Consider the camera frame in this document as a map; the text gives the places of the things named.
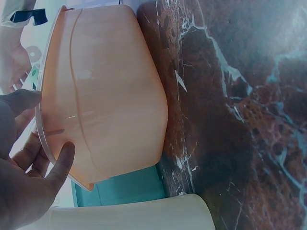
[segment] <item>finger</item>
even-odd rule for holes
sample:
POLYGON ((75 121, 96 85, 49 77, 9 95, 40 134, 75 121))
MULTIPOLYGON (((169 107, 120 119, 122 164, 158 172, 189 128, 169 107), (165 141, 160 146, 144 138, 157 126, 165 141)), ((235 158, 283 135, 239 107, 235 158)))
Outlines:
POLYGON ((29 73, 30 71, 27 71, 22 77, 21 77, 21 80, 23 81, 23 82, 25 82, 25 80, 27 79, 27 76, 28 76, 28 73, 29 73))
POLYGON ((19 89, 13 93, 1 96, 0 99, 10 106, 15 117, 26 109, 34 108, 42 99, 40 91, 19 89))
POLYGON ((9 85, 6 82, 0 82, 0 84, 1 84, 1 90, 3 94, 11 93, 9 85))
POLYGON ((15 86, 17 89, 21 89, 23 85, 21 84, 21 81, 18 80, 17 82, 15 82, 15 86))
POLYGON ((32 121, 35 115, 35 109, 28 109, 15 118, 16 121, 16 139, 20 137, 24 129, 32 121))
POLYGON ((67 178, 73 163, 74 155, 75 145, 71 142, 66 142, 63 145, 57 162, 46 177, 46 183, 54 189, 56 194, 59 192, 67 178))
POLYGON ((18 164, 18 166, 26 171, 31 164, 34 162, 35 158, 39 153, 39 149, 42 147, 38 135, 31 132, 24 148, 16 153, 12 159, 18 164))
POLYGON ((31 170, 27 173, 30 177, 44 178, 50 161, 45 154, 43 147, 40 148, 39 154, 35 158, 31 170))

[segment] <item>person's arm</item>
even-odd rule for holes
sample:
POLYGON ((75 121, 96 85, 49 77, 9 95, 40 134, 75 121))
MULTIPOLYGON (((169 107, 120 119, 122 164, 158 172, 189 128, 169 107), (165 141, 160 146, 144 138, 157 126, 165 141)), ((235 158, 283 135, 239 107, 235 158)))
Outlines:
POLYGON ((26 72, 32 68, 28 53, 20 43, 24 26, 29 20, 13 23, 11 17, 16 11, 32 10, 35 3, 36 0, 0 0, 0 89, 4 94, 13 92, 13 85, 21 88, 20 79, 25 81, 26 72))
POLYGON ((23 28, 30 20, 21 23, 11 22, 11 17, 16 11, 31 11, 34 9, 36 0, 6 0, 3 4, 1 26, 11 28, 23 28))

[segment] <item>teal object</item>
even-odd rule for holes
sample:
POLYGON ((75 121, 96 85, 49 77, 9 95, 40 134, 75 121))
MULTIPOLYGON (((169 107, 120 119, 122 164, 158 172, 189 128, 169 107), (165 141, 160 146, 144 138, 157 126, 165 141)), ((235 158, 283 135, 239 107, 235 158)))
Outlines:
POLYGON ((155 166, 112 177, 89 192, 71 182, 75 207, 121 205, 165 198, 155 166))

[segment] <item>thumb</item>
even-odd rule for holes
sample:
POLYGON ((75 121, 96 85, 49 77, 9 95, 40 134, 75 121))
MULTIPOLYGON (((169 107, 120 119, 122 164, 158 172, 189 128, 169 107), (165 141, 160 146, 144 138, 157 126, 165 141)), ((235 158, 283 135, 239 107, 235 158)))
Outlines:
POLYGON ((15 117, 20 115, 24 110, 37 106, 41 99, 42 93, 40 91, 28 91, 24 89, 19 89, 0 97, 0 100, 11 108, 15 117))
POLYGON ((67 178, 73 163, 74 155, 75 145, 71 142, 66 142, 63 145, 57 162, 45 179, 46 183, 54 189, 55 195, 59 192, 67 178))

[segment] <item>white container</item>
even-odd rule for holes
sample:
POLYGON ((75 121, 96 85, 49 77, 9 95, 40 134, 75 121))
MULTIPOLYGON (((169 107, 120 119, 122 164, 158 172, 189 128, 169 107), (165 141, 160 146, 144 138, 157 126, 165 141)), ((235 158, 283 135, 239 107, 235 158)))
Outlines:
POLYGON ((205 202, 182 195, 101 207, 52 207, 23 230, 215 230, 205 202))

